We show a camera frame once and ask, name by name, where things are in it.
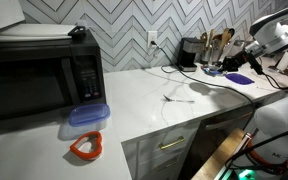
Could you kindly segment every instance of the electrical outlet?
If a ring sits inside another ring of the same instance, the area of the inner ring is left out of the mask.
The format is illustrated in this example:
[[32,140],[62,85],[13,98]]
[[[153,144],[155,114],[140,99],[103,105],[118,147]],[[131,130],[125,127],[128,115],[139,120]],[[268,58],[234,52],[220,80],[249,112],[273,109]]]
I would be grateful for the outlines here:
[[154,41],[157,44],[157,31],[148,31],[147,32],[147,47],[156,48],[156,45],[152,45],[151,41]]

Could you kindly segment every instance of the green light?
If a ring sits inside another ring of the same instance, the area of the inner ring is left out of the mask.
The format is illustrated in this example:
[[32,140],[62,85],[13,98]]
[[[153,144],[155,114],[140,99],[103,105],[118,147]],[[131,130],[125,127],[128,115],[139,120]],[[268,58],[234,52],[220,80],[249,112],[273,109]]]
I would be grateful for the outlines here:
[[245,169],[244,171],[242,171],[238,177],[240,180],[242,179],[249,179],[250,177],[246,177],[247,175],[251,175],[251,174],[254,174],[254,171],[252,170],[248,170],[248,169]]

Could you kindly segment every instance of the fork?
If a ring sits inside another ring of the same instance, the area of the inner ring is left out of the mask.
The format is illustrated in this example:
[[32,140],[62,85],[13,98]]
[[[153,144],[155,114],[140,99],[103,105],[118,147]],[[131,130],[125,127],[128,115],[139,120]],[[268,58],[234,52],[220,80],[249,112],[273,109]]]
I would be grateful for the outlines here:
[[165,99],[166,99],[168,102],[174,101],[174,102],[187,102],[187,103],[191,103],[191,104],[194,104],[194,103],[195,103],[195,101],[170,99],[170,98],[168,98],[167,96],[165,96],[164,94],[163,94],[163,96],[165,97]]

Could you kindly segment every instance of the plastic food container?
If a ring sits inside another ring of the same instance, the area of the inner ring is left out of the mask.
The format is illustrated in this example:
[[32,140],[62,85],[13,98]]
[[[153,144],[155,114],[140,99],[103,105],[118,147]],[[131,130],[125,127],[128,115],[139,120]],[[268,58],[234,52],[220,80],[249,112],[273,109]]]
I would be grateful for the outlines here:
[[77,139],[87,132],[104,129],[109,116],[110,109],[107,104],[77,107],[71,111],[68,121],[63,124],[60,138],[63,140]]

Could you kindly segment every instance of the microwave control panel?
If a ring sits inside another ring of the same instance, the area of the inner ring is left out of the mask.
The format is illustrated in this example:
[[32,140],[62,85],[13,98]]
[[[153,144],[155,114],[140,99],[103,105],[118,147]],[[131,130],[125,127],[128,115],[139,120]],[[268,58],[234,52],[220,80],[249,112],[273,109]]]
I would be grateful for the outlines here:
[[92,56],[86,57],[78,57],[75,61],[82,102],[101,97],[96,59]]

